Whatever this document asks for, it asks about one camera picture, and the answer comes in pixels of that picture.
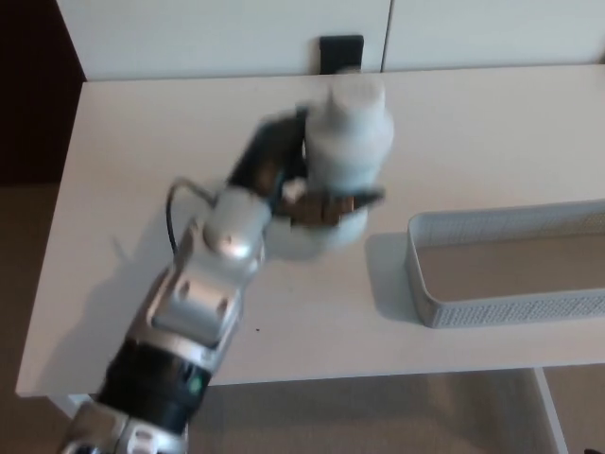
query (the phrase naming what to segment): white plastic tray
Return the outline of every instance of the white plastic tray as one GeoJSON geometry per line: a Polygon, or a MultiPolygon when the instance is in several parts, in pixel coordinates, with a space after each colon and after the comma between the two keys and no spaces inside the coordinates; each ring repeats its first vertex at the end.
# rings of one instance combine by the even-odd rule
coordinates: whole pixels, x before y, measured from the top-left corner
{"type": "Polygon", "coordinates": [[[420,214],[407,238],[427,326],[605,315],[605,201],[420,214]]]}

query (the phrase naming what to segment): white cabinet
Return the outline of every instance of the white cabinet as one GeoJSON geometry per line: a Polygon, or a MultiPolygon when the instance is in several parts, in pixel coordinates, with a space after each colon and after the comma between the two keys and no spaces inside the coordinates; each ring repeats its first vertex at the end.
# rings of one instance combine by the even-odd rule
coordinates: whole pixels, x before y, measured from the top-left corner
{"type": "Polygon", "coordinates": [[[394,0],[385,70],[597,62],[603,0],[394,0]]]}
{"type": "Polygon", "coordinates": [[[308,74],[320,35],[378,71],[389,0],[59,0],[88,80],[308,74]]]}

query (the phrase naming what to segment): table surface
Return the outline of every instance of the table surface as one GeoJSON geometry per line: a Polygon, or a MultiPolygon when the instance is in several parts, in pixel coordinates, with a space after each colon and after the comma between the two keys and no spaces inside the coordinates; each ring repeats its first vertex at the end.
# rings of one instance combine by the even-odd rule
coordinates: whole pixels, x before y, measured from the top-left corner
{"type": "MultiPolygon", "coordinates": [[[[321,257],[275,249],[214,384],[605,362],[605,318],[433,330],[403,270],[427,210],[605,194],[605,66],[389,73],[396,139],[366,236],[321,257]]],[[[215,183],[267,114],[320,98],[328,77],[83,86],[17,392],[92,393],[170,260],[164,196],[215,183]]],[[[183,195],[177,228],[203,210],[183,195]]],[[[279,228],[268,241],[280,243],[279,228]]]]}

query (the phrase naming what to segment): floor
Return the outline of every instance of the floor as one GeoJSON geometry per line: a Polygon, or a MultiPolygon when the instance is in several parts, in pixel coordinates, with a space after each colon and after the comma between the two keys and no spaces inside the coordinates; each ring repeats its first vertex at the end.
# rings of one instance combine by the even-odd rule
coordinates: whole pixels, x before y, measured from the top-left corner
{"type": "MultiPolygon", "coordinates": [[[[0,189],[0,452],[52,453],[68,421],[14,394],[56,186],[0,189]]],[[[605,367],[547,371],[570,453],[605,452],[605,367]]],[[[215,387],[191,427],[193,454],[549,453],[527,371],[215,387]]]]}

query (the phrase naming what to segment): white plastic bottle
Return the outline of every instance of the white plastic bottle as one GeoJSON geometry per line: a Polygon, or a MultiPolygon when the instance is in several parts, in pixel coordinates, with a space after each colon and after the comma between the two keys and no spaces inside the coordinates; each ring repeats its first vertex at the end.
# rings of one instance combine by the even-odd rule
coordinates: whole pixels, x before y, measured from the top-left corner
{"type": "MultiPolygon", "coordinates": [[[[306,121],[305,152],[309,189],[362,191],[373,186],[393,141],[385,87],[376,77],[334,77],[323,105],[306,121]]],[[[316,235],[323,246],[340,246],[363,234],[368,211],[349,215],[338,227],[316,235]]]]}

